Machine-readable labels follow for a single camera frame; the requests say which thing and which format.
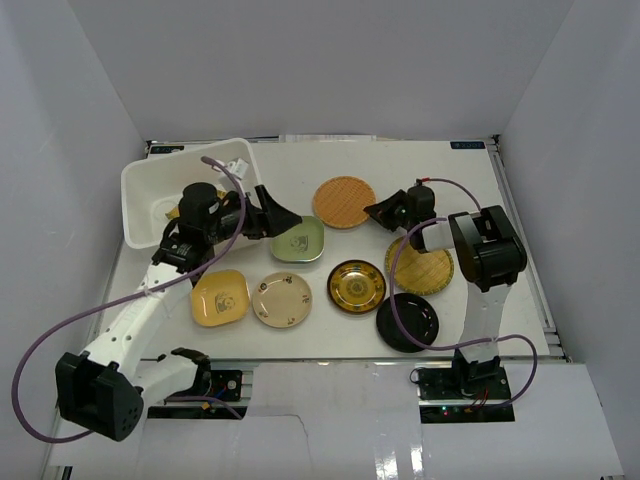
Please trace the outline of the round orange woven plate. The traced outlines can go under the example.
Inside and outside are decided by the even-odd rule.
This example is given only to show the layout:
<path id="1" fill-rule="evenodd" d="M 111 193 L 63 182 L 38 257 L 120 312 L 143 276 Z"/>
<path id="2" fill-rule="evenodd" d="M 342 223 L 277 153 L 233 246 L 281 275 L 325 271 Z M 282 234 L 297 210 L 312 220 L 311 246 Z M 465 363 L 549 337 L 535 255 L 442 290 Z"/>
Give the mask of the round orange woven plate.
<path id="1" fill-rule="evenodd" d="M 367 221 L 364 208 L 375 202 L 375 192 L 366 181 L 354 176 L 337 176 L 318 187 L 312 208 L 326 226 L 351 229 Z"/>

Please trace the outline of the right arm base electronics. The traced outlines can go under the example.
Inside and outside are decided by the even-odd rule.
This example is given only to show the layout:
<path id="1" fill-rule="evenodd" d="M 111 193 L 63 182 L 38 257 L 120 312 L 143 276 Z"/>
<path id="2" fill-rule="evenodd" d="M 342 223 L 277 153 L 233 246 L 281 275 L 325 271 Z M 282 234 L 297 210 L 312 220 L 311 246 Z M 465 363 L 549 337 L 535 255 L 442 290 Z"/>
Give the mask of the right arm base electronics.
<path id="1" fill-rule="evenodd" d="M 417 387 L 422 425 L 513 423 L 511 388 L 503 367 L 490 378 L 463 386 L 451 367 L 418 366 L 409 374 Z"/>

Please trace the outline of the square green-rimmed bamboo tray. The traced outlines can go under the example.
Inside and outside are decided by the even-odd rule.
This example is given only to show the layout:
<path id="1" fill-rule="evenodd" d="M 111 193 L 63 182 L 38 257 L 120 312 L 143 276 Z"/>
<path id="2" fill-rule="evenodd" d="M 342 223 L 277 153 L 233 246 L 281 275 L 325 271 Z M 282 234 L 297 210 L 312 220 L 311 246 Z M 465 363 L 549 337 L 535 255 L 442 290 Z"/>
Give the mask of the square green-rimmed bamboo tray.
<path id="1" fill-rule="evenodd" d="M 197 223 L 210 221 L 225 208 L 238 205 L 235 191 L 220 191 L 209 184 L 194 184 L 185 188 L 178 204 L 165 212 L 168 220 Z"/>

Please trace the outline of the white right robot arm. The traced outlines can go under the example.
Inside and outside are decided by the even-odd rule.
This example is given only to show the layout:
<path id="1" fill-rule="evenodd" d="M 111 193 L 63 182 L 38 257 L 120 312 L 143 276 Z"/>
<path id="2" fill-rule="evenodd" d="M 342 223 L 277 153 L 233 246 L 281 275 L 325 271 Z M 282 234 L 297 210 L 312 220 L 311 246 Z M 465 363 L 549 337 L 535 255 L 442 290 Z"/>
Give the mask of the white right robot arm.
<path id="1" fill-rule="evenodd" d="M 405 231 L 401 246 L 421 253 L 453 250 L 467 282 L 462 334 L 454 352 L 451 384 L 461 397 L 484 391 L 500 368 L 498 337 L 511 287 L 527 266 L 525 248 L 499 205 L 439 217 L 435 193 L 418 180 L 408 190 L 363 211 L 389 231 Z"/>

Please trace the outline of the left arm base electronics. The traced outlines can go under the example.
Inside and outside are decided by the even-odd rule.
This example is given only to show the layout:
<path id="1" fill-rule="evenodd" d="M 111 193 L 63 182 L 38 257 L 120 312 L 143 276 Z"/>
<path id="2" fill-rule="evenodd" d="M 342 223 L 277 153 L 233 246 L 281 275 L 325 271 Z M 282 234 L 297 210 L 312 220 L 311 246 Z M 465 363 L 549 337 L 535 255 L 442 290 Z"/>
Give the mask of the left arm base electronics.
<path id="1" fill-rule="evenodd" d="M 244 418 L 246 411 L 232 406 L 242 399 L 241 370 L 214 368 L 208 355 L 182 347 L 172 350 L 159 364 L 170 368 L 161 382 L 163 404 L 193 403 L 209 414 L 223 412 L 234 420 Z"/>

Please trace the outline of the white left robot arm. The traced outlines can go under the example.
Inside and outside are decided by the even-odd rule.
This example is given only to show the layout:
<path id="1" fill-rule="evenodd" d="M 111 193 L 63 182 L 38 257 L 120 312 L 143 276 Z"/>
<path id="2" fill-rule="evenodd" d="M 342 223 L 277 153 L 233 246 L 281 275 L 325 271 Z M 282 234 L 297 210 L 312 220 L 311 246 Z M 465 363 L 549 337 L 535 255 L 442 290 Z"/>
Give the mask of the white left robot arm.
<path id="1" fill-rule="evenodd" d="M 199 399 L 209 392 L 210 359 L 197 350 L 177 347 L 147 372 L 137 368 L 176 304 L 221 259 L 216 245 L 231 248 L 240 235 L 250 240 L 276 237 L 301 223 L 301 217 L 278 204 L 264 186 L 255 192 L 257 206 L 236 191 L 220 197 L 209 183 L 193 183 L 183 190 L 179 214 L 166 225 L 136 299 L 81 353 L 66 353 L 57 362 L 63 419 L 122 441 L 133 432 L 145 407 L 174 394 Z"/>

